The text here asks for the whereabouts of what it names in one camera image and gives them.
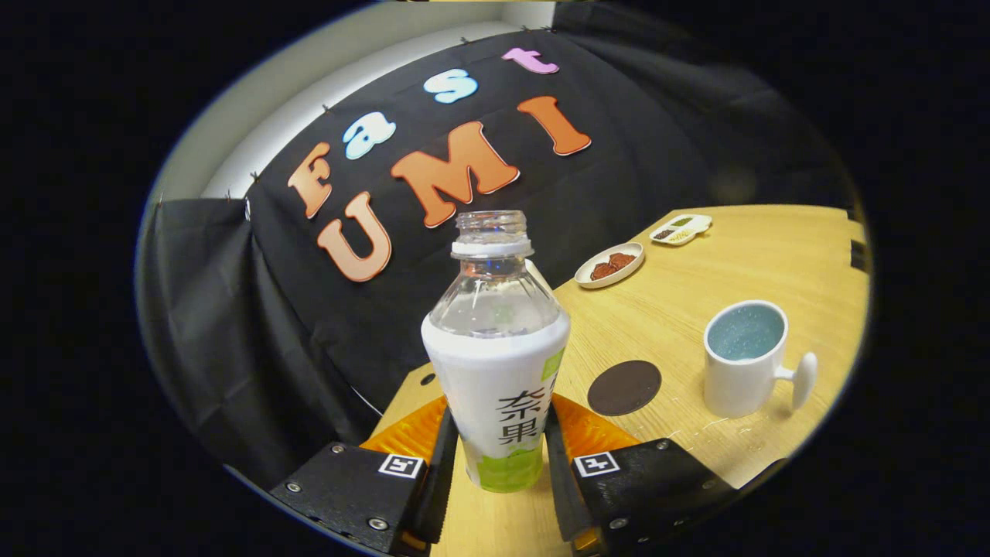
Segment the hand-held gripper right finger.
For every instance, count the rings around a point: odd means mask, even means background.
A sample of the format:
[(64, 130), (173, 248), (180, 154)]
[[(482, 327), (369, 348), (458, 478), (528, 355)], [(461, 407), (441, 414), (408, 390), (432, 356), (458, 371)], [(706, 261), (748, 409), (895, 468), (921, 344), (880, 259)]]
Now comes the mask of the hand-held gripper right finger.
[(657, 556), (739, 490), (667, 438), (641, 442), (566, 396), (547, 426), (560, 536), (574, 556)]

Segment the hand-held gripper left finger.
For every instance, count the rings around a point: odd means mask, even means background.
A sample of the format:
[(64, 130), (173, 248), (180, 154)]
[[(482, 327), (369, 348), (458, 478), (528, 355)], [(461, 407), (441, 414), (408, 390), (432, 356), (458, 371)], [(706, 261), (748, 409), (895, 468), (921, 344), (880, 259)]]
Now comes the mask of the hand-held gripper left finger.
[(457, 440), (439, 396), (360, 446), (326, 445), (269, 493), (371, 555), (428, 556), (441, 539)]

